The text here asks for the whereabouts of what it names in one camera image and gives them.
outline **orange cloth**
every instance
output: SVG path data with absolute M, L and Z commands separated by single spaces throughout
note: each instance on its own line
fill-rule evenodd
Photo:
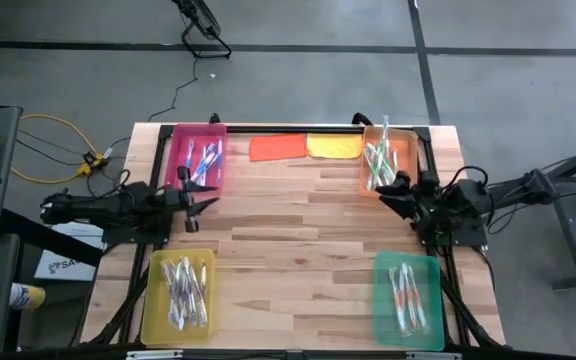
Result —
M 258 136 L 250 140 L 250 161 L 292 159 L 306 154 L 303 134 Z

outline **yellow bin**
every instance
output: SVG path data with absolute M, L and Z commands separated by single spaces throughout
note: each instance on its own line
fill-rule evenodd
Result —
M 208 325 L 199 327 L 186 325 L 184 330 L 177 330 L 168 324 L 170 293 L 161 270 L 161 262 L 188 257 L 197 276 L 201 274 L 201 263 L 206 263 L 206 311 Z M 150 258 L 150 273 L 146 290 L 146 305 L 141 328 L 141 341 L 146 345 L 187 344 L 208 340 L 213 329 L 215 303 L 215 255 L 210 249 L 160 250 Z

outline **wooden table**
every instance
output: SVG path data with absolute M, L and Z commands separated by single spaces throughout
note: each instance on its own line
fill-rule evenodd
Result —
M 160 125 L 135 124 L 126 158 L 131 181 L 149 181 Z M 432 126 L 430 132 L 445 184 L 464 165 L 457 131 Z M 175 218 L 167 248 L 210 248 L 217 256 L 216 330 L 191 347 L 385 349 L 372 336 L 375 254 L 425 254 L 416 234 L 377 199 L 358 195 L 359 159 L 251 163 L 252 136 L 229 134 L 222 196 L 199 218 L 201 230 L 184 233 L 184 215 Z M 82 341 L 97 335 L 123 302 L 134 252 L 134 245 L 120 245 L 101 260 Z M 470 248 L 454 252 L 464 302 L 504 343 L 486 264 Z M 130 339 L 142 308 L 143 297 Z M 456 340 L 454 312 L 446 311 Z

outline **concrete floor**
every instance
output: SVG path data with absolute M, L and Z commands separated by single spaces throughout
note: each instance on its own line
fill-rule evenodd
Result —
M 224 39 L 235 44 L 415 44 L 405 0 L 206 2 Z M 418 0 L 418 6 L 428 46 L 576 48 L 576 0 Z M 181 30 L 166 0 L 0 0 L 0 38 L 178 43 Z M 192 62 L 186 52 L 0 49 L 0 104 L 69 119 L 105 148 L 129 135 L 134 122 L 168 107 L 174 88 L 191 79 Z M 466 162 L 485 167 L 492 181 L 576 153 L 576 57 L 430 56 L 429 64 L 441 123 L 457 126 Z M 218 112 L 226 122 L 346 123 L 360 111 L 389 114 L 399 124 L 429 123 L 414 54 L 235 53 L 229 61 L 200 61 L 197 75 L 180 92 L 177 109 L 158 120 L 204 121 Z M 85 149 L 55 123 L 29 120 L 21 127 Z M 73 171 L 42 160 L 19 147 L 14 164 L 37 177 Z M 83 180 L 67 186 L 86 191 Z M 111 184 L 100 178 L 93 186 L 102 191 Z M 6 206 L 36 220 L 38 199 L 62 187 L 12 177 Z M 554 211 L 524 210 L 489 241 L 508 344 L 576 355 L 576 290 L 550 288 L 574 275 Z M 38 311 L 22 341 L 65 345 L 80 306 L 81 298 Z

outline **box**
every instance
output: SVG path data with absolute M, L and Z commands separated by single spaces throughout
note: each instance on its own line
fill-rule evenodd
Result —
M 423 329 L 420 326 L 420 316 L 416 315 L 418 327 L 413 328 L 409 311 L 405 311 L 403 315 L 409 330 L 407 334 L 401 331 L 392 281 L 388 273 L 390 268 L 396 269 L 395 281 L 399 286 L 399 275 L 404 263 L 412 269 L 414 274 L 415 285 L 427 325 Z M 405 295 L 402 299 L 406 309 L 410 308 L 408 296 Z M 443 350 L 445 338 L 441 296 L 439 262 L 435 257 L 394 252 L 377 253 L 373 284 L 373 333 L 377 343 L 379 345 L 407 346 L 419 350 Z
M 219 139 L 222 140 L 222 158 L 221 158 L 221 177 L 218 179 L 218 166 L 215 164 L 206 173 L 205 186 L 212 186 L 218 190 L 201 193 L 205 197 L 219 196 L 224 184 L 224 174 L 226 167 L 226 149 L 227 149 L 227 129 L 224 124 L 178 124 L 172 133 L 172 143 L 168 155 L 168 168 L 166 169 L 165 185 L 172 185 L 181 189 L 181 181 L 177 175 L 177 167 L 185 166 L 188 157 L 188 146 L 193 141 L 191 155 L 190 175 L 195 172 L 197 166 L 203 157 L 203 147 L 211 143 L 219 145 Z
M 161 262 L 171 260 L 177 262 L 182 257 L 188 257 L 195 274 L 201 276 L 201 262 L 206 263 L 206 327 L 186 325 L 178 330 L 168 324 L 170 308 L 170 292 L 163 276 Z M 141 341 L 145 345 L 188 344 L 204 342 L 210 338 L 214 324 L 215 305 L 215 255 L 210 249 L 190 250 L 159 250 L 152 254 L 146 289 L 146 302 L 141 327 Z
M 363 154 L 366 144 L 372 143 L 377 146 L 381 140 L 381 126 L 366 126 L 361 154 L 361 170 L 359 173 L 359 194 L 365 197 L 378 197 L 379 193 L 366 189 L 366 180 L 370 174 L 370 168 Z M 397 162 L 399 170 L 405 170 L 410 176 L 411 185 L 417 183 L 417 134 L 409 130 L 388 128 L 390 149 L 397 149 Z

